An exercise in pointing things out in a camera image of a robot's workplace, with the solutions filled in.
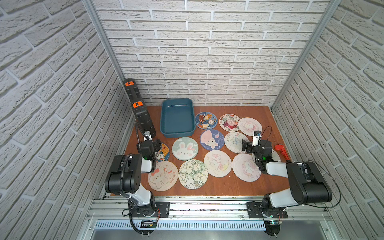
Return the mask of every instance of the white brick wall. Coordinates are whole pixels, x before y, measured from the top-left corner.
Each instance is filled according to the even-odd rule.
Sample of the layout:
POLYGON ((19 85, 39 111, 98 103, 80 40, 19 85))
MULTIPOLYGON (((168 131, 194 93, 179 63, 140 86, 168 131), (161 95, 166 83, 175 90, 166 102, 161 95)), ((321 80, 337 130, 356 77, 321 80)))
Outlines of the white brick wall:
POLYGON ((140 82, 148 105, 186 96, 178 91, 202 106, 271 106, 328 1, 94 3, 125 76, 140 82), (203 79, 196 94, 194 82, 203 79), (214 92, 209 85, 220 79, 214 92))
POLYGON ((384 237, 383 17, 383 2, 343 0, 273 110, 296 160, 340 186, 329 211, 343 239, 384 237))
POLYGON ((81 1, 1 1, 0 49, 0 239, 74 239, 127 96, 81 1))

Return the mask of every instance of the floral coaster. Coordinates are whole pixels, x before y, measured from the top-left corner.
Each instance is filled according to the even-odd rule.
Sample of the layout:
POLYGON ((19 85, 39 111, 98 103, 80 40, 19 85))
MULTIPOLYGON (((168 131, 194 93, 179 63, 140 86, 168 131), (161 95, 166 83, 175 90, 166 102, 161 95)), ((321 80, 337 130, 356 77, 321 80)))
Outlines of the floral coaster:
POLYGON ((242 150, 242 142, 241 142, 242 139, 249 142, 247 136, 242 134, 241 132, 229 132, 225 136, 224 142, 227 148, 232 152, 245 153, 246 151, 242 150))
POLYGON ((224 114, 219 119, 219 124, 222 129, 228 132, 239 131, 238 123, 240 118, 234 114, 224 114))
POLYGON ((172 146, 173 155, 179 160, 189 160, 194 158, 199 151, 197 142, 190 137, 177 139, 172 146))
POLYGON ((236 176, 246 182, 254 182, 261 175, 252 156, 246 153, 239 154, 233 159, 232 168, 236 176))
POLYGON ((238 127, 240 131, 248 136, 253 136, 253 131, 262 131, 262 125, 253 118, 242 118, 239 121, 238 127))
POLYGON ((169 147, 164 143, 161 144, 161 149, 156 152, 156 162, 168 161, 169 159, 169 147))
POLYGON ((200 144, 207 150, 219 150, 224 146, 224 135, 217 130, 206 130, 200 136, 200 144))
POLYGON ((172 162, 158 162, 155 171, 148 174, 148 183, 153 190, 166 191, 175 185, 178 174, 177 167, 172 162))
POLYGON ((188 189, 202 187, 208 179, 208 168, 199 160, 192 159, 183 163, 179 169, 181 185, 188 189))
POLYGON ((210 112, 201 112, 195 116, 195 124, 201 129, 212 129, 217 125, 217 117, 210 112))
POLYGON ((212 150, 204 157, 204 163, 208 173, 214 177, 224 177, 232 169, 231 158, 222 151, 212 150))

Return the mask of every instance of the wooden floor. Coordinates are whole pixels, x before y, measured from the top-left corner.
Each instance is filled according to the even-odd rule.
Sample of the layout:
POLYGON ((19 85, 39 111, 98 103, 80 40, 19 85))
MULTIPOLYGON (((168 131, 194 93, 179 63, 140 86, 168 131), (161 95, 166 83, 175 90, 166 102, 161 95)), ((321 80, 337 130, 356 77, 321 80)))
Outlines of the wooden floor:
MULTIPOLYGON (((195 114, 207 111, 215 114, 218 118, 222 115, 231 113, 239 116, 240 118, 250 117, 259 121, 265 129, 267 126, 272 127, 272 133, 269 137, 269 140, 272 142, 274 147, 276 144, 283 144, 283 139, 280 135, 279 130, 277 129, 276 123, 273 120, 272 114, 268 107, 194 107, 195 114)), ((178 160, 172 154, 172 145, 178 138, 166 138, 160 132, 160 116, 161 116, 161 107, 160 106, 149 106, 149 114, 151 115, 153 124, 155 126, 157 135, 155 137, 160 139, 165 143, 171 150, 169 160, 173 162, 177 168, 185 162, 178 160)), ((216 130, 220 131, 224 136, 228 133, 223 130, 219 124, 215 127, 216 130)), ((198 144, 200 144, 199 137, 204 130, 196 127, 194 134, 191 138, 195 139, 198 144)), ((268 136, 269 130, 266 131, 265 137, 268 136)), ((137 153, 136 149, 137 139, 135 131, 133 130, 132 135, 129 139, 129 143, 125 154, 137 153)), ((231 152, 225 145, 220 149, 228 154, 228 156, 233 159, 237 154, 231 152)), ((203 161, 204 156, 208 153, 208 150, 204 149, 201 145, 199 146, 199 152, 197 153, 194 159, 203 161)), ((280 159, 285 161, 283 155, 280 155, 280 159)), ((148 190, 152 191, 155 196, 176 196, 176 195, 202 195, 202 196, 211 196, 211 195, 242 195, 242 196, 254 196, 254 195, 265 195, 272 192, 278 192, 284 189, 289 188, 288 179, 284 177, 271 176, 262 174, 258 180, 255 182, 245 182, 239 179, 233 170, 226 175, 225 177, 214 177, 212 175, 208 176, 207 182, 199 189, 190 190, 181 185, 179 181, 169 190, 164 192, 158 192, 153 190, 148 184, 148 174, 141 174, 141 184, 148 190)))

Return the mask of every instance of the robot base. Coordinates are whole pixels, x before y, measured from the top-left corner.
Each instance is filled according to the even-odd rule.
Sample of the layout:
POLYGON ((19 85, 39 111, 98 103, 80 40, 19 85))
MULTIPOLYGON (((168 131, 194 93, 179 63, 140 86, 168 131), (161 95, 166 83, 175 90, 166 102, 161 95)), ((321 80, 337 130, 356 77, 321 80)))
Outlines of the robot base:
POLYGON ((247 202, 249 218, 288 218, 285 208, 262 209, 261 202, 247 202))
POLYGON ((132 210, 132 217, 155 217, 159 215, 157 208, 160 210, 160 217, 168 217, 169 215, 169 202, 156 202, 150 203, 145 206, 138 206, 132 210))

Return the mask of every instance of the blue cartoon coaster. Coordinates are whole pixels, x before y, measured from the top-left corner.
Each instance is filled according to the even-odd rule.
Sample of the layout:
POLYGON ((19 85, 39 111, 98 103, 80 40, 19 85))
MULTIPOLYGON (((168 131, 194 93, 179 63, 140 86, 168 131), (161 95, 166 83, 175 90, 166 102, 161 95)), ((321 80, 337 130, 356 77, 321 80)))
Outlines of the blue cartoon coaster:
POLYGON ((204 130, 212 129, 217 125, 217 117, 210 112, 201 112, 195 116, 195 124, 204 130))
POLYGON ((170 153, 169 153, 168 146, 162 143, 161 149, 158 152, 156 152, 156 162, 168 161, 169 155, 170 153))
POLYGON ((206 130, 200 136, 200 144, 207 150, 219 150, 224 146, 224 135, 217 130, 206 130))

